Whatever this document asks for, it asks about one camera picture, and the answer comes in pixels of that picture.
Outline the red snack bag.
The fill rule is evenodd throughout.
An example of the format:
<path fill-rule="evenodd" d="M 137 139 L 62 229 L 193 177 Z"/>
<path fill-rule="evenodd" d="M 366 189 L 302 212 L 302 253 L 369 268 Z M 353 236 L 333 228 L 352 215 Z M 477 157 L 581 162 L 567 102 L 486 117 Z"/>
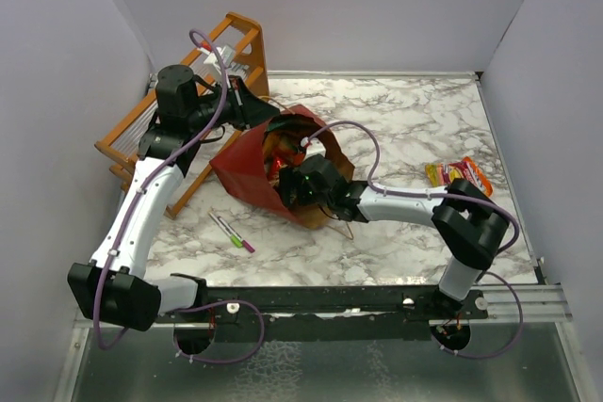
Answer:
<path fill-rule="evenodd" d="M 278 147 L 272 151 L 272 163 L 268 177 L 272 178 L 284 167 L 299 166 L 306 156 L 305 149 L 299 146 Z"/>

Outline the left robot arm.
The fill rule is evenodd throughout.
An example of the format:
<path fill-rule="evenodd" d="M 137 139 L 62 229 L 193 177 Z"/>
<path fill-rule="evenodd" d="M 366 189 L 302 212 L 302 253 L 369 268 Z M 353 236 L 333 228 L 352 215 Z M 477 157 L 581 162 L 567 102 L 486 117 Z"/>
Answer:
<path fill-rule="evenodd" d="M 156 230 L 203 135 L 225 124 L 246 131 L 276 117 L 279 110 L 252 94 L 239 76 L 224 76 L 199 94 L 204 83 L 181 64 L 157 75 L 157 107 L 139 141 L 133 180 L 120 211 L 89 262 L 72 264 L 67 275 L 87 319 L 146 331 L 166 312 L 176 310 L 190 322 L 207 313 L 208 299 L 194 279 L 144 279 Z"/>

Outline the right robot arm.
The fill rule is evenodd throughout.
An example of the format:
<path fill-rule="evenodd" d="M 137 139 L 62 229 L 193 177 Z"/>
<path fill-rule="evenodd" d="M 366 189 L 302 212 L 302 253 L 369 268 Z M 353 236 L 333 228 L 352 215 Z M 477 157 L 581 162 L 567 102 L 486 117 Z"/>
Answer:
<path fill-rule="evenodd" d="M 498 255 L 511 219 L 464 179 L 449 185 L 406 191 L 347 180 L 322 155 L 279 171 L 278 193 L 286 207 L 318 207 L 346 222 L 398 221 L 437 230 L 451 252 L 432 296 L 442 317 L 462 312 L 479 276 Z"/>

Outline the yellow pink candy bag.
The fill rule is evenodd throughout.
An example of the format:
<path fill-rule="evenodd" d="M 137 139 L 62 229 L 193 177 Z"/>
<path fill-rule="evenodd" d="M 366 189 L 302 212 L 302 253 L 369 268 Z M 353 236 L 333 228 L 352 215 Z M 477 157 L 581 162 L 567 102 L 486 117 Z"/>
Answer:
<path fill-rule="evenodd" d="M 468 166 L 466 162 L 427 164 L 425 173 L 432 186 L 449 185 L 455 179 L 466 179 Z"/>

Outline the red brown paper bag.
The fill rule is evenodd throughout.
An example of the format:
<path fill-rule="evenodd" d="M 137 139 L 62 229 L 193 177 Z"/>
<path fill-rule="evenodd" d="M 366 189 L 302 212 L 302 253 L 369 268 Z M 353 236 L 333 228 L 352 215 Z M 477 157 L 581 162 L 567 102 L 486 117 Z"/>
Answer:
<path fill-rule="evenodd" d="M 309 148 L 302 146 L 303 138 L 325 125 L 307 107 L 292 105 L 242 133 L 210 160 L 210 166 L 235 199 L 304 228 L 320 229 L 330 221 L 330 213 L 312 200 L 311 191 L 295 179 L 294 171 L 311 157 L 322 155 L 346 181 L 354 173 L 333 132 L 320 133 Z"/>

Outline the orange chips bag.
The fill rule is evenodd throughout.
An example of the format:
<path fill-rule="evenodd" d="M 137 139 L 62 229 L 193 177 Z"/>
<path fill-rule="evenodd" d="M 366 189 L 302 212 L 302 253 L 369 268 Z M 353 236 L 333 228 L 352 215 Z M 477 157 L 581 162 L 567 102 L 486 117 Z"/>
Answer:
<path fill-rule="evenodd" d="M 470 157 L 466 156 L 462 159 L 461 171 L 464 178 L 470 181 L 485 196 L 490 197 L 493 194 L 490 181 Z"/>

